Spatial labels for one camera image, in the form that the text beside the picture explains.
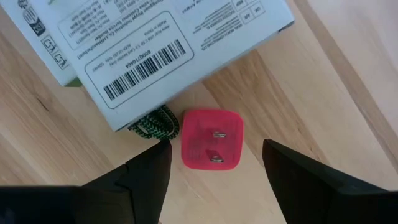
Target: cardboard box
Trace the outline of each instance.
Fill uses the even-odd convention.
[[[283,0],[35,0],[113,130],[294,21]]]
[[[0,5],[44,64],[63,86],[81,86],[77,74],[28,0],[0,0]]]

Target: barcode label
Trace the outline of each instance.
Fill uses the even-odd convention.
[[[145,59],[139,65],[136,65],[134,68],[106,85],[104,91],[109,96],[109,99],[113,101],[185,54],[185,49],[182,47],[180,41],[176,39]]]

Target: green and black braided cable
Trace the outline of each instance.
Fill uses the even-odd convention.
[[[180,123],[170,109],[163,105],[129,127],[143,138],[172,140],[180,132]]]

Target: wooden table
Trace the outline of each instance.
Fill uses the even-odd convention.
[[[261,159],[271,138],[398,189],[395,0],[289,0],[296,23],[169,103],[245,122],[240,165],[187,169],[173,142],[163,223],[284,223]],[[156,143],[113,133],[84,88],[60,87],[0,11],[0,184],[84,184]]]

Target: pink wall charger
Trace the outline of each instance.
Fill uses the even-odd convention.
[[[182,127],[182,161],[191,169],[231,170],[241,160],[243,120],[226,110],[186,112]]]

